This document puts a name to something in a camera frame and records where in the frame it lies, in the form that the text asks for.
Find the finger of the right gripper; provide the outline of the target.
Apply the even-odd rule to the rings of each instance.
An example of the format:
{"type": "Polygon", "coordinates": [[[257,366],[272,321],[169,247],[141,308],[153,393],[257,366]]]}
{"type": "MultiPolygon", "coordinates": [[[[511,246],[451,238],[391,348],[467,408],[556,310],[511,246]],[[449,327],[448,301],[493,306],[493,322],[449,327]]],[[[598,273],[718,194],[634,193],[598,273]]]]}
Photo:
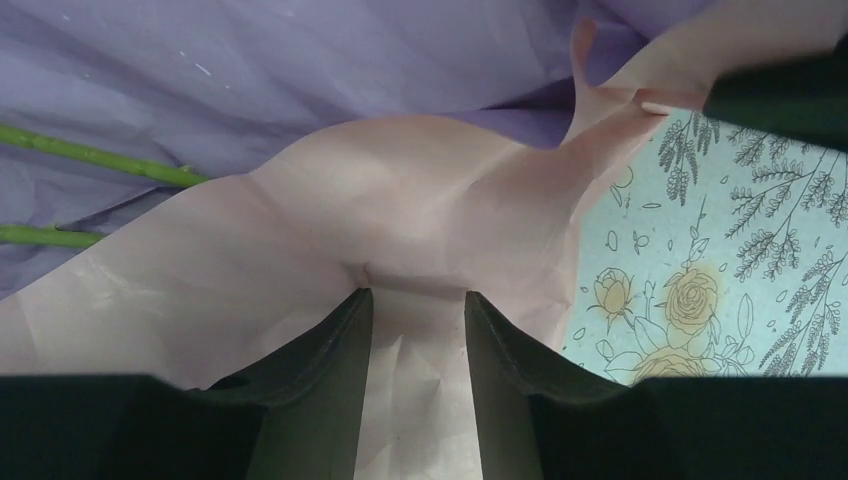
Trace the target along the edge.
{"type": "Polygon", "coordinates": [[[702,112],[710,119],[845,153],[847,38],[828,53],[719,77],[702,112]]]}

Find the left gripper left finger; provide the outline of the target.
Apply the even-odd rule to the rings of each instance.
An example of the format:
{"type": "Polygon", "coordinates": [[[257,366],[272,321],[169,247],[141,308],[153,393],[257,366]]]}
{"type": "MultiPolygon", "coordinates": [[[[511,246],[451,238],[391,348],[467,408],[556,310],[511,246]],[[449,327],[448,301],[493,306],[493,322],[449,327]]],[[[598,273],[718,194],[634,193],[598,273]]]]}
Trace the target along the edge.
{"type": "Polygon", "coordinates": [[[323,321],[206,389],[149,375],[5,376],[5,479],[350,479],[374,302],[323,321]]]}

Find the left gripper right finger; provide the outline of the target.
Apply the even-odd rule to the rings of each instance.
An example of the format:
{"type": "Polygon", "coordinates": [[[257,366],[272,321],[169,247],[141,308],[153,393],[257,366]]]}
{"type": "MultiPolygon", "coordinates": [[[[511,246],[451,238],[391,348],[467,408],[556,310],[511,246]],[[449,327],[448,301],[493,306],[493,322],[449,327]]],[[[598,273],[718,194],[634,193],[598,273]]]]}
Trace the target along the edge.
{"type": "Polygon", "coordinates": [[[843,479],[847,382],[617,384],[513,325],[482,294],[465,330],[487,479],[843,479]]]}

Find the pink white rose stems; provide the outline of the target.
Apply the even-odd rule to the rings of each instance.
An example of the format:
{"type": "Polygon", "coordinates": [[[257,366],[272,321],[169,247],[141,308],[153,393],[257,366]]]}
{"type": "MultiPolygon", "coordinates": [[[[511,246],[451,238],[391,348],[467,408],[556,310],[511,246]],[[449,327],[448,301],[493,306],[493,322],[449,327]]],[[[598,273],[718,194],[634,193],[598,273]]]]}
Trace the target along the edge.
{"type": "Polygon", "coordinates": [[[209,177],[194,173],[186,167],[172,167],[151,160],[120,155],[5,124],[1,125],[1,142],[181,188],[190,188],[210,180],[209,177]]]}

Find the yellow flower stem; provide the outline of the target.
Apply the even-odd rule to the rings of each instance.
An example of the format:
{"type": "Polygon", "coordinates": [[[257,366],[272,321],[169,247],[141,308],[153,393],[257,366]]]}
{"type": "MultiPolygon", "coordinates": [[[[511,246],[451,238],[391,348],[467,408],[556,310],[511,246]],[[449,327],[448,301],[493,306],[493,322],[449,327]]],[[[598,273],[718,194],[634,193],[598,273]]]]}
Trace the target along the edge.
{"type": "Polygon", "coordinates": [[[64,231],[55,228],[36,228],[23,225],[2,225],[1,242],[85,249],[105,237],[102,233],[64,231]]]}

